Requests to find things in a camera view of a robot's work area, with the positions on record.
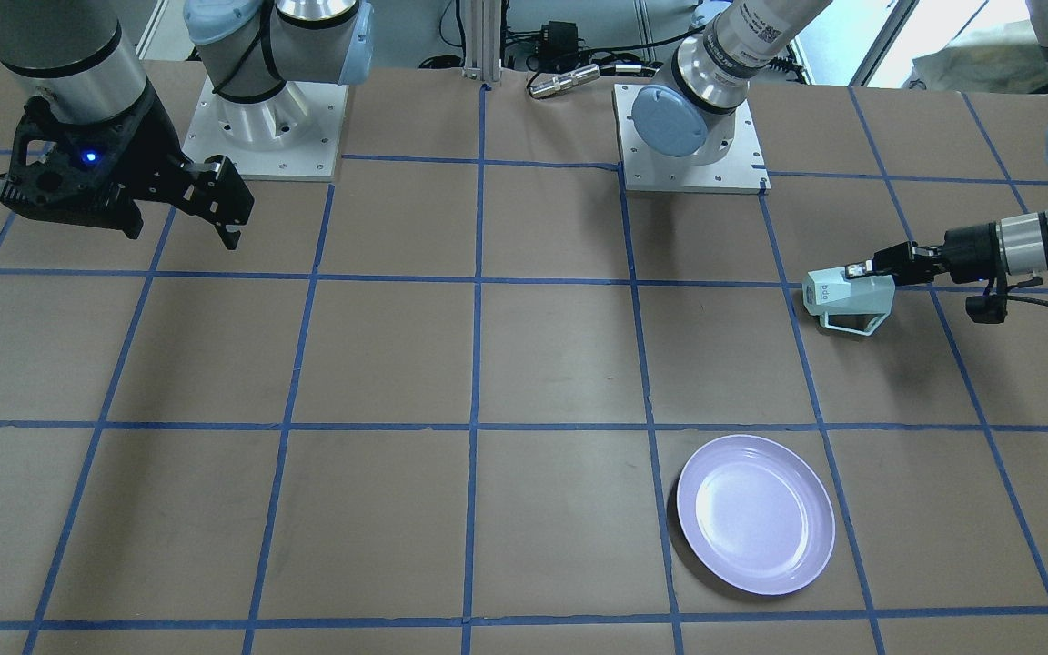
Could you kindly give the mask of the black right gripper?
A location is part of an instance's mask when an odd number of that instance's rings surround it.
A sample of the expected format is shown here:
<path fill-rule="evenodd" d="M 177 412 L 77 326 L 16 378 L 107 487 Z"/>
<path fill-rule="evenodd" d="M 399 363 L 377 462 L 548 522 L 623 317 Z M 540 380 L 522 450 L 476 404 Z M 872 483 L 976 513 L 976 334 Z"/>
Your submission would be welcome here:
<path fill-rule="evenodd" d="M 14 133 L 0 202 L 36 221 L 140 236 L 137 202 L 179 208 L 208 221 L 236 250 L 255 199 L 226 155 L 192 161 L 153 83 L 119 115 L 72 125 L 54 119 L 50 101 L 26 99 Z"/>

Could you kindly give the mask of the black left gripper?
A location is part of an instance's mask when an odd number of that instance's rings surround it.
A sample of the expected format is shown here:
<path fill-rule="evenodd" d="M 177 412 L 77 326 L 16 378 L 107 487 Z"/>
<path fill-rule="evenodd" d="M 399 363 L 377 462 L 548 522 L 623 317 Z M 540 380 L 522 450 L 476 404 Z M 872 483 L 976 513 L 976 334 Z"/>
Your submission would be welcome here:
<path fill-rule="evenodd" d="M 920 247 L 915 242 L 899 242 L 864 261 L 845 265 L 840 272 L 845 279 L 911 278 L 912 283 L 927 283 L 947 274 L 953 283 L 970 283 L 990 281 L 1002 269 L 997 227 L 961 227 L 945 232 L 943 244 Z"/>

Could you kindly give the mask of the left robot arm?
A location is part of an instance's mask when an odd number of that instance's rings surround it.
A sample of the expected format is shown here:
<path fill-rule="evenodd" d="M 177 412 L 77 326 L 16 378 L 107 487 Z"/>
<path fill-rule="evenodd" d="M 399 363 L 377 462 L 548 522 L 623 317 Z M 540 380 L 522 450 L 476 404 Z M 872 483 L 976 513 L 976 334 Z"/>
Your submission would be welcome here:
<path fill-rule="evenodd" d="M 776 54 L 798 42 L 815 57 L 818 82 L 865 82 L 897 38 L 897 20 L 916 8 L 899 1 L 885 18 L 869 18 L 877 1 L 702 1 L 673 53 L 647 86 L 617 92 L 623 144 L 651 157 L 665 182 L 646 190 L 746 191 L 749 184 L 703 182 L 702 173 L 725 173 L 723 160 L 740 148 L 741 121 L 750 117 L 751 80 Z M 1028 1 L 1035 54 L 1048 77 L 1048 1 Z M 1048 128 L 1045 133 L 1048 166 Z M 988 227 L 965 230 L 985 245 L 971 277 L 1048 270 L 1048 208 Z"/>

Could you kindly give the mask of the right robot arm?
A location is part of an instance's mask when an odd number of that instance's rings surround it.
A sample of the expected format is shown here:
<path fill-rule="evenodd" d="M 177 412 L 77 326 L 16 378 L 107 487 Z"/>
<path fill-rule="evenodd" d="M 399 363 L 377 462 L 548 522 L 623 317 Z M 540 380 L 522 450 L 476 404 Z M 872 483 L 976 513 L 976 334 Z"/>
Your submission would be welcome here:
<path fill-rule="evenodd" d="M 312 124 L 300 84 L 357 86 L 373 62 L 369 1 L 187 1 L 217 125 L 245 150 Z M 46 223 L 140 237 L 140 202 L 179 208 L 237 248 L 255 204 L 237 161 L 184 152 L 105 1 L 0 1 L 0 63 L 26 92 L 0 203 Z"/>

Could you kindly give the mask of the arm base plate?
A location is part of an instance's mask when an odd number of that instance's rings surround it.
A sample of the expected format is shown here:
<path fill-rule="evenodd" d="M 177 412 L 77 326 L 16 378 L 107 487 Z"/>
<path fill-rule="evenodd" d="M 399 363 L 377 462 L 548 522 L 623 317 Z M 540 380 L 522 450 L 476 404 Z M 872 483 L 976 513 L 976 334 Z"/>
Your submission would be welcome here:
<path fill-rule="evenodd" d="M 352 86 L 288 82 L 274 99 L 233 103 L 201 87 L 183 152 L 191 160 L 225 155 L 246 181 L 329 183 L 336 178 Z"/>
<path fill-rule="evenodd" d="M 614 86 L 623 185 L 640 192 L 760 194 L 771 189 L 749 101 L 708 115 L 665 86 Z"/>

